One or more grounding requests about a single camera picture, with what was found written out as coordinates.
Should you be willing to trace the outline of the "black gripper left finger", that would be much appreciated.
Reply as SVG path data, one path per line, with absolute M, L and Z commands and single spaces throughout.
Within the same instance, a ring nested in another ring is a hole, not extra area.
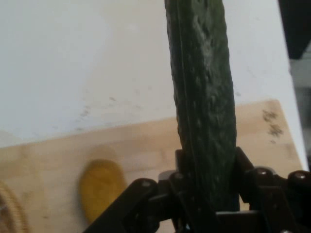
M 176 169 L 163 172 L 158 182 L 132 182 L 85 232 L 155 233 L 170 219 L 177 233 L 195 233 L 189 159 L 183 150 L 176 150 L 175 162 Z

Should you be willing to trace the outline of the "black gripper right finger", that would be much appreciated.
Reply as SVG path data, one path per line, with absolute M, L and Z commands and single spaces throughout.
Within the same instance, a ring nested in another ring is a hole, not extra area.
M 263 218 L 265 232 L 309 233 L 311 173 L 296 170 L 283 178 L 269 167 L 254 166 L 240 147 L 235 155 L 233 188 Z

